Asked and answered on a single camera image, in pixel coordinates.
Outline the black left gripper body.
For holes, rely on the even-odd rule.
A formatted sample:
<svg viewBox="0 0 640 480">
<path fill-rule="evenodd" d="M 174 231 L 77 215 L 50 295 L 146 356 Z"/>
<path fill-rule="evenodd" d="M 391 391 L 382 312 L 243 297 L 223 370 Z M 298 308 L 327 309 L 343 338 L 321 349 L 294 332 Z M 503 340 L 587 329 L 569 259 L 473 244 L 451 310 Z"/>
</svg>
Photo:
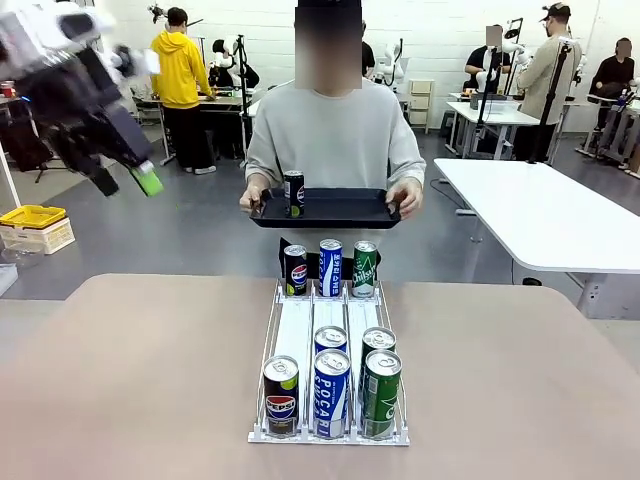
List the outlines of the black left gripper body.
<svg viewBox="0 0 640 480">
<path fill-rule="evenodd" d="M 152 146 L 121 104 L 119 87 L 94 48 L 62 52 L 31 72 L 29 100 L 70 169 L 96 173 L 102 169 L 102 156 L 128 168 L 149 160 Z"/>
</svg>

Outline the person's right hand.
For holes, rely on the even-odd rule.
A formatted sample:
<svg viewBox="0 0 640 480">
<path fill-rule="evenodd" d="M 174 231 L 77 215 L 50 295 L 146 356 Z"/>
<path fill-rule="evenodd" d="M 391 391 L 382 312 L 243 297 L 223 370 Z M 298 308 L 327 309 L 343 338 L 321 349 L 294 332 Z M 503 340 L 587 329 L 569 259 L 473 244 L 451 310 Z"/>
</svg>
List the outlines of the person's right hand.
<svg viewBox="0 0 640 480">
<path fill-rule="evenodd" d="M 262 177 L 251 177 L 239 200 L 240 209 L 251 213 L 261 206 L 262 193 L 270 188 L 270 182 Z"/>
</svg>

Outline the person's left hand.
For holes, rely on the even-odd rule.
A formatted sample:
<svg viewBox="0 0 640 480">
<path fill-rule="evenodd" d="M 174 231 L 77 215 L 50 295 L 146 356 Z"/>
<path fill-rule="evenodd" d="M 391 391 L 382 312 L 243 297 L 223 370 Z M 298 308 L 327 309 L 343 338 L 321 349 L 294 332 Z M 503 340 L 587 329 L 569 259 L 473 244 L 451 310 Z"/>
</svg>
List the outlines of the person's left hand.
<svg viewBox="0 0 640 480">
<path fill-rule="evenodd" d="M 415 178 L 397 181 L 386 194 L 386 204 L 389 210 L 397 212 L 402 220 L 407 220 L 419 210 L 422 202 L 423 185 Z"/>
</svg>

